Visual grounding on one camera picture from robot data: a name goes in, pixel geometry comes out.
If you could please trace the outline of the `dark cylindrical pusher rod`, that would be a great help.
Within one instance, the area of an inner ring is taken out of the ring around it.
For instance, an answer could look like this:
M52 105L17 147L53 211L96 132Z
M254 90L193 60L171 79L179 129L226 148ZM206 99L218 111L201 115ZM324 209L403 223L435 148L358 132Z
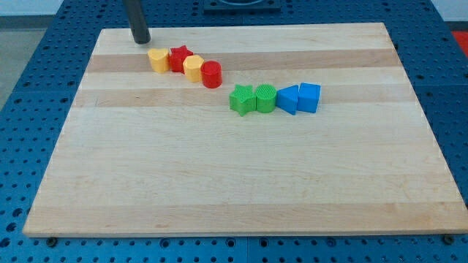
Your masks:
M123 0L130 31L136 44L143 45L151 40L141 0Z

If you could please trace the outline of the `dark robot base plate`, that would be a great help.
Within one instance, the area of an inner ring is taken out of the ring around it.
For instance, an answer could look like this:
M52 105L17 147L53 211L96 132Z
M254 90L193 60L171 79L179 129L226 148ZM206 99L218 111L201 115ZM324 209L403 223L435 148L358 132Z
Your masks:
M279 11L281 5L281 0L205 0L203 13Z

